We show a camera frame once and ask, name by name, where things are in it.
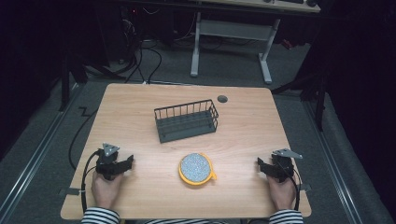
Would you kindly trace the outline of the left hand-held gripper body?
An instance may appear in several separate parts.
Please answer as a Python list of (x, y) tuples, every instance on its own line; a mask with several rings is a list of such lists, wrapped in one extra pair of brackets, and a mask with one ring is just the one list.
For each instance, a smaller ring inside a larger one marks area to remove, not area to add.
[(119, 149), (109, 143), (103, 143), (103, 147), (98, 151), (95, 171), (106, 180), (113, 180), (117, 175), (127, 171), (127, 161), (117, 161)]

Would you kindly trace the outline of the white-legged desk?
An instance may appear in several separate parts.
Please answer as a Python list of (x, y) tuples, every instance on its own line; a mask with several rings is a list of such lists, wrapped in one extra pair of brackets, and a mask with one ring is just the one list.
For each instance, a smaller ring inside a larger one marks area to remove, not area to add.
[[(319, 13), (320, 7), (316, 0), (197, 0), (198, 5), (203, 3), (227, 4), (233, 6), (268, 8), (278, 11)], [(263, 41), (263, 52), (258, 54), (262, 69), (263, 80), (266, 84), (272, 83), (267, 64), (267, 57), (276, 37), (280, 19), (275, 19), (272, 25), (256, 25), (232, 21), (214, 21), (202, 19), (201, 13), (196, 13), (194, 49), (191, 58), (191, 76), (199, 74), (200, 37), (202, 35), (240, 38)]]

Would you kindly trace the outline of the dark wire basket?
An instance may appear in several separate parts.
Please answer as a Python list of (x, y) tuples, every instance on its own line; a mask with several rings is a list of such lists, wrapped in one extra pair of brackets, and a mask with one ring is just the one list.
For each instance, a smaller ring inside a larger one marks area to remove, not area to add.
[(211, 99), (154, 109), (161, 143), (215, 133), (219, 113)]

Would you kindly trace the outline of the round yellow scrubbing sponge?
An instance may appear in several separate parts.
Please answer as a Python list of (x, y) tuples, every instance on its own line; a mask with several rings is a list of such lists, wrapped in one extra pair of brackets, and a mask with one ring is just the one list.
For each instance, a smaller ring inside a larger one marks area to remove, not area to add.
[(209, 180), (216, 180), (211, 160), (204, 153), (186, 155), (178, 165), (180, 178), (192, 186), (201, 186)]

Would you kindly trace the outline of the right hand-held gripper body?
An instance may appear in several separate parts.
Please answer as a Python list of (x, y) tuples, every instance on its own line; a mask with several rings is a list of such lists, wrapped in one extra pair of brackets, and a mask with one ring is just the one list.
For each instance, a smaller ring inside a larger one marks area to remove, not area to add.
[(301, 159), (303, 156), (288, 148), (275, 150), (272, 154), (272, 163), (262, 164), (262, 171), (279, 182), (284, 182), (287, 178), (293, 177), (293, 159)]

